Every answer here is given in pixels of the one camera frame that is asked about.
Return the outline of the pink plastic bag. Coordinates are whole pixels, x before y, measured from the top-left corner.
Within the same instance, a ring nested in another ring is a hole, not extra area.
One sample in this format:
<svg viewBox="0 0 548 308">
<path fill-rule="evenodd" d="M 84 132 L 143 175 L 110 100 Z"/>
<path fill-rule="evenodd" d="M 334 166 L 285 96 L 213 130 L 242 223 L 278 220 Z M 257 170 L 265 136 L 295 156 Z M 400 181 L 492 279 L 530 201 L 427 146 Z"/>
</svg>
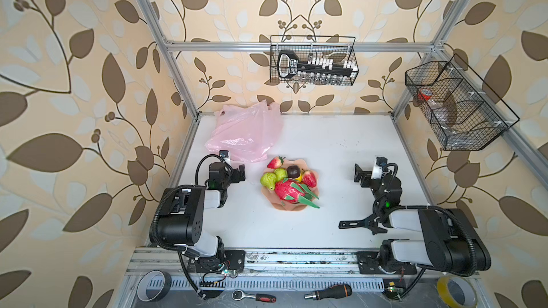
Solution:
<svg viewBox="0 0 548 308">
<path fill-rule="evenodd" d="M 234 161 L 257 163 L 268 158 L 283 129 L 280 105 L 261 101 L 249 108 L 224 106 L 205 143 L 208 151 L 228 151 Z"/>
</svg>

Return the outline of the dark purple mangosteen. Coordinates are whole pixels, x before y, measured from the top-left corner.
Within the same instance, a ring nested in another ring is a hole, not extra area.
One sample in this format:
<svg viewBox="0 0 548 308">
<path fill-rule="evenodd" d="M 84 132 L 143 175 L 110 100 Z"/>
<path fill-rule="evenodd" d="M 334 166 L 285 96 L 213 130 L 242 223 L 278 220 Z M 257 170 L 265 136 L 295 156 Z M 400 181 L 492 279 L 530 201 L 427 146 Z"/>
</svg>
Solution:
<svg viewBox="0 0 548 308">
<path fill-rule="evenodd" d="M 298 165 L 290 165 L 286 169 L 289 178 L 297 179 L 301 177 L 302 170 Z"/>
</svg>

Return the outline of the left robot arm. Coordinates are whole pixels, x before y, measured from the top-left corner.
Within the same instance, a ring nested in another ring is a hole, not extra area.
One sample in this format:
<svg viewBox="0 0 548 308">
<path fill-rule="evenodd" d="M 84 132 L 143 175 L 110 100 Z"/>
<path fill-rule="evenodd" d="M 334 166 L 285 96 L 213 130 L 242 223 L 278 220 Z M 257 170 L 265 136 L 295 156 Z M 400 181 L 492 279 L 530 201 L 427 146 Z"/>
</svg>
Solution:
<svg viewBox="0 0 548 308">
<path fill-rule="evenodd" d="M 222 238 L 204 232 L 204 212 L 223 208 L 228 188 L 245 180 L 245 166 L 232 167 L 229 152 L 206 155 L 195 172 L 193 185 L 164 191 L 149 230 L 157 247 L 179 252 L 201 265 L 226 263 Z"/>
</svg>

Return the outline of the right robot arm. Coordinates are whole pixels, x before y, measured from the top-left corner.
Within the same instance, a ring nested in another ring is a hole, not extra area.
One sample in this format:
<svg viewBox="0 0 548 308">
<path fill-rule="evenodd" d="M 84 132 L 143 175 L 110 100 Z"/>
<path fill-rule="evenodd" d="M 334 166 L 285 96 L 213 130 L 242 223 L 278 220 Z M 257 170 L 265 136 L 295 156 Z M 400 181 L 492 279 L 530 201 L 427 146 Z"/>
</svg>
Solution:
<svg viewBox="0 0 548 308">
<path fill-rule="evenodd" d="M 374 201 L 371 214 L 356 221 L 340 222 L 339 228 L 365 228 L 373 235 L 389 230 L 421 234 L 419 240 L 391 239 L 382 242 L 377 262 L 384 272 L 395 272 L 405 265 L 469 277 L 492 266 L 491 255 L 464 211 L 434 205 L 403 205 L 398 165 L 378 158 L 372 170 L 359 165 L 353 179 L 370 189 Z"/>
</svg>

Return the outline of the green pear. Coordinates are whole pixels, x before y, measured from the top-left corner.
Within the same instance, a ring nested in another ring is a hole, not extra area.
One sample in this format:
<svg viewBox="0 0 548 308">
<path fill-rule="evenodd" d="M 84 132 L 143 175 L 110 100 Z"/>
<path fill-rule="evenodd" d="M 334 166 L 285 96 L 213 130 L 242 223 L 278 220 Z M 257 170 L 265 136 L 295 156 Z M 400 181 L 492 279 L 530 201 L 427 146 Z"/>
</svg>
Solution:
<svg viewBox="0 0 548 308">
<path fill-rule="evenodd" d="M 260 179 L 261 185 L 270 191 L 275 190 L 275 184 L 278 182 L 278 177 L 275 173 L 264 173 Z"/>
</svg>

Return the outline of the black adjustable wrench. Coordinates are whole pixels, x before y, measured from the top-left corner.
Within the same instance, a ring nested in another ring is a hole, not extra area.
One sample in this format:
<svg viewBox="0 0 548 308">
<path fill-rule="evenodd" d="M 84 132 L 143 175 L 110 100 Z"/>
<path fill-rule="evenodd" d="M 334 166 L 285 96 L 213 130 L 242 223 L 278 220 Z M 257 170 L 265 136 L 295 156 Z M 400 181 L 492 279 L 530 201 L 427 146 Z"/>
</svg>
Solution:
<svg viewBox="0 0 548 308">
<path fill-rule="evenodd" d="M 340 230 L 365 228 L 371 231 L 373 235 L 386 234 L 388 230 L 379 226 L 378 219 L 378 216 L 372 214 L 363 220 L 344 220 L 339 222 L 338 228 Z"/>
</svg>

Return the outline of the green apple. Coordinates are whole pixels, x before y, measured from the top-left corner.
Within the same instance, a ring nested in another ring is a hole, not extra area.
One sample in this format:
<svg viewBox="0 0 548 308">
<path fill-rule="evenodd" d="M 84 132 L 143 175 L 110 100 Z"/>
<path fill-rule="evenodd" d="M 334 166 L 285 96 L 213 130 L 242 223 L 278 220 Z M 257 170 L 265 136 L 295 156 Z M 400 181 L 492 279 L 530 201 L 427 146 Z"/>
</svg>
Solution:
<svg viewBox="0 0 548 308">
<path fill-rule="evenodd" d="M 285 179 L 288 178 L 288 173 L 287 173 L 287 170 L 285 168 L 277 168 L 273 171 L 273 173 L 276 176 L 276 181 L 277 182 L 284 181 Z"/>
</svg>

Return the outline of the pink dragon fruit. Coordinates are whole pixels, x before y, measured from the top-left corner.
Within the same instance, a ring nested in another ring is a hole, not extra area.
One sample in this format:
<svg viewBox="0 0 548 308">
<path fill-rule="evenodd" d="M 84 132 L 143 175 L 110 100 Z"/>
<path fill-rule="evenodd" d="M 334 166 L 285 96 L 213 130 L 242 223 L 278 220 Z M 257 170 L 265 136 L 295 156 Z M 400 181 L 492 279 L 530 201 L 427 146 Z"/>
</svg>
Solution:
<svg viewBox="0 0 548 308">
<path fill-rule="evenodd" d="M 319 208 L 314 203 L 314 200 L 318 200 L 318 196 L 303 183 L 285 179 L 275 184 L 274 192 L 283 204 L 289 203 L 292 205 L 306 205 L 311 208 Z"/>
</svg>

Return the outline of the pink wavy plate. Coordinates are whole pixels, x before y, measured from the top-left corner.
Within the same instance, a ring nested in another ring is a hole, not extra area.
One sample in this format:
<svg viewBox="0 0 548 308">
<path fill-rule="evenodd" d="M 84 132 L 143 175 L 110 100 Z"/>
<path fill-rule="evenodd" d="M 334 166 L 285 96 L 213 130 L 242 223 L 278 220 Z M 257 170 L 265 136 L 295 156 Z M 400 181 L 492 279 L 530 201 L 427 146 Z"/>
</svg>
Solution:
<svg viewBox="0 0 548 308">
<path fill-rule="evenodd" d="M 277 156 L 263 172 L 261 193 L 278 210 L 319 209 L 318 174 L 303 159 L 288 161 Z"/>
</svg>

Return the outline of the red strawberry right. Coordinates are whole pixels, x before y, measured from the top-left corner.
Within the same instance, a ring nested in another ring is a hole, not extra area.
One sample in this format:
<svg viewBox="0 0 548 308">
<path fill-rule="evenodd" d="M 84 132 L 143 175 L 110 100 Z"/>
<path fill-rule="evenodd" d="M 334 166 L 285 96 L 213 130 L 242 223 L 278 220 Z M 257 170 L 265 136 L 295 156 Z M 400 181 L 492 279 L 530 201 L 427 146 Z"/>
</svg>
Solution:
<svg viewBox="0 0 548 308">
<path fill-rule="evenodd" d="M 309 188 L 316 188 L 318 185 L 317 178 L 312 171 L 305 171 L 302 175 L 302 183 Z"/>
</svg>

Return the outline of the black orange screwdriver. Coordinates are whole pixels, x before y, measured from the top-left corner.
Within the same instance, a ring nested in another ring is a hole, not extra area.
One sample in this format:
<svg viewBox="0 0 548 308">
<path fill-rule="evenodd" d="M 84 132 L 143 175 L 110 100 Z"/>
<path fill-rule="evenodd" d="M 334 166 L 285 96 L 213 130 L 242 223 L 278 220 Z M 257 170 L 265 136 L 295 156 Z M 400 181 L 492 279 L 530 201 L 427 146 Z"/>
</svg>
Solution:
<svg viewBox="0 0 548 308">
<path fill-rule="evenodd" d="M 342 299 L 352 295 L 352 287 L 348 284 L 334 285 L 327 289 L 317 290 L 304 295 L 304 299 L 321 300 L 321 299 Z"/>
</svg>

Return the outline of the black socket set holder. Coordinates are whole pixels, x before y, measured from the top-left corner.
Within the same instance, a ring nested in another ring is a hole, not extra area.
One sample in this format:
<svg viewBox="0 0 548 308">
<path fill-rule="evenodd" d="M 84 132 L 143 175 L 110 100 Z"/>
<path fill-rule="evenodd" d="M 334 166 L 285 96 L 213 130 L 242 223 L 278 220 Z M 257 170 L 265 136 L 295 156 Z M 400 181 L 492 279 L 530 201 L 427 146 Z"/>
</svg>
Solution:
<svg viewBox="0 0 548 308">
<path fill-rule="evenodd" d="M 358 75 L 358 65 L 354 61 L 345 60 L 342 65 L 336 64 L 332 58 L 317 58 L 314 54 L 299 57 L 294 51 L 282 50 L 274 64 L 279 78 L 297 76 L 319 76 L 320 78 L 354 78 Z"/>
</svg>

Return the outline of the yellow tape roll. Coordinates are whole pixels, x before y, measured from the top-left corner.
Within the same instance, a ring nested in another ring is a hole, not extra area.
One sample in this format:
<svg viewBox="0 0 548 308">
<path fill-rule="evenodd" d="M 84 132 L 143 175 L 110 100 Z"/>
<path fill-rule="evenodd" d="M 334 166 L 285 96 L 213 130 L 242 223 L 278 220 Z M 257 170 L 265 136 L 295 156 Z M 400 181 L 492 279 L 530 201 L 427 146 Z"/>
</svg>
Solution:
<svg viewBox="0 0 548 308">
<path fill-rule="evenodd" d="M 436 288 L 440 299 L 448 307 L 474 308 L 478 306 L 477 293 L 466 279 L 444 276 L 438 280 Z"/>
</svg>

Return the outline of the black tape roll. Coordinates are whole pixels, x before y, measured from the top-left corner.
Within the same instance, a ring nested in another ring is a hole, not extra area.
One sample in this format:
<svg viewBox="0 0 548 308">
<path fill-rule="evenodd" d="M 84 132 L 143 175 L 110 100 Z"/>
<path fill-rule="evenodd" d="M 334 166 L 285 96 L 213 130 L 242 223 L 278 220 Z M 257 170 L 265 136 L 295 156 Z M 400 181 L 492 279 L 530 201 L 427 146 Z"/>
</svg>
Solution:
<svg viewBox="0 0 548 308">
<path fill-rule="evenodd" d="M 168 272 L 152 270 L 139 281 L 136 296 L 141 302 L 158 302 L 171 290 L 172 277 Z"/>
</svg>

